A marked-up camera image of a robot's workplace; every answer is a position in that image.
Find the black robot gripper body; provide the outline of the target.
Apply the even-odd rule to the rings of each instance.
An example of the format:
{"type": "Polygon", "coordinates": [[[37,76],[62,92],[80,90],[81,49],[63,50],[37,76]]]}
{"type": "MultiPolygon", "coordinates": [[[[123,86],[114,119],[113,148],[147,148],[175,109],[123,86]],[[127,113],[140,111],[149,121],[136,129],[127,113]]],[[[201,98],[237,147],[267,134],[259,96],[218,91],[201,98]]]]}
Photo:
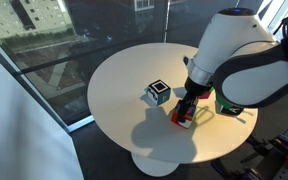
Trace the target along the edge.
{"type": "Polygon", "coordinates": [[[195,83],[190,78],[187,78],[184,84],[184,87],[187,91],[186,95],[184,96],[183,100],[192,99],[194,97],[201,96],[205,92],[207,92],[212,86],[210,84],[207,85],[199,85],[195,83]]]}

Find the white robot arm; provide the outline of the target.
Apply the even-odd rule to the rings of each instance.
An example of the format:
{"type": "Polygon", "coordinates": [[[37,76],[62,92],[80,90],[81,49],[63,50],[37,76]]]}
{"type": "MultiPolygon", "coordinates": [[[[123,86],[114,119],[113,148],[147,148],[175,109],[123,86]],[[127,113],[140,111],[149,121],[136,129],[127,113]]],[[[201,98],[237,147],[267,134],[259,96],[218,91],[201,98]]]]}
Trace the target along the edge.
{"type": "Polygon", "coordinates": [[[281,41],[247,8],[227,8],[210,20],[196,55],[183,59],[188,77],[186,95],[174,120],[184,125],[191,107],[214,90],[223,114],[268,106],[288,94],[288,31],[281,41]]]}

